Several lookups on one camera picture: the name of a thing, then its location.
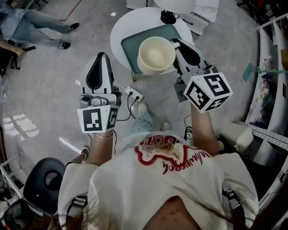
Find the white t-shirt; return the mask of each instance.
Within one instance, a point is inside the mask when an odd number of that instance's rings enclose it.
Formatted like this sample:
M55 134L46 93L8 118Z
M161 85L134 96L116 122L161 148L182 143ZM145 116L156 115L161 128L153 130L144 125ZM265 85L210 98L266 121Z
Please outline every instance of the white t-shirt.
M117 218L120 229L141 230L170 197L179 196L201 229L225 230L227 221L194 202L224 215L224 182L237 194L247 226L258 213L254 183L237 153L211 157L181 137L164 132L130 135L117 152L100 167L67 166L59 194L59 215L67 214L73 198L88 194L89 209L101 206Z

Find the denim shirt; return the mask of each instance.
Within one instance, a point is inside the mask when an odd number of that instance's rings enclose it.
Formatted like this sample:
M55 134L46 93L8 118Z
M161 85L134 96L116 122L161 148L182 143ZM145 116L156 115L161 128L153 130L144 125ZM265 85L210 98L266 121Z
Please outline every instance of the denim shirt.
M26 10L13 9L6 0L0 0L0 38L11 39Z

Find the white cable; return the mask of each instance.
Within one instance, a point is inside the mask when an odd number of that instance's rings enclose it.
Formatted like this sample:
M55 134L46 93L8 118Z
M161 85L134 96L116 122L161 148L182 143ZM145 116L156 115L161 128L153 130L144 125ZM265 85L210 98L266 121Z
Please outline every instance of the white cable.
M118 85L124 89L124 91L126 90L122 85L120 85L120 83L117 81L116 77L115 77L115 74L114 74L114 69L113 69L113 66L114 66L114 62L115 62L116 58L114 58L113 62L112 62L112 72L113 72L113 76L114 76L114 79L115 81L118 83Z
M132 72L132 84L133 84L133 87L134 87L134 89L135 89L136 91L138 91L138 93L142 94L142 93L136 88L136 86L134 85L133 78L134 78L134 73ZM156 129L154 123L153 123L153 118L152 118L150 103L149 103L148 99L144 96L144 94L142 94L142 95L143 95L143 97L146 99L146 101L147 101L147 103L148 103L149 112L150 112L150 115L151 115L152 125L153 125L154 129L157 131L157 129Z

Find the mug handle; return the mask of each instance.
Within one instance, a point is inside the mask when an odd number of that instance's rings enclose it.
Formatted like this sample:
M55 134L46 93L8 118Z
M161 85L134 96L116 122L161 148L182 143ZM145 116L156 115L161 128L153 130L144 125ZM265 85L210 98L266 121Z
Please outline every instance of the mug handle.
M179 42L172 43L172 45L174 46L174 48L180 47L180 43Z

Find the black shoe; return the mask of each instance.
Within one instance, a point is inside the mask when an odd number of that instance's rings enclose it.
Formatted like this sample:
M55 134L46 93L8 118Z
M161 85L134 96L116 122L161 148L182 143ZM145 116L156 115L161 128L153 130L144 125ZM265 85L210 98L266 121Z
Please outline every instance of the black shoe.
M63 44L60 47L60 49L68 49L70 46L71 46L71 44L69 42L63 42Z
M73 30L77 29L78 27L79 27L79 23L74 23L74 24L70 25L70 31L73 31Z

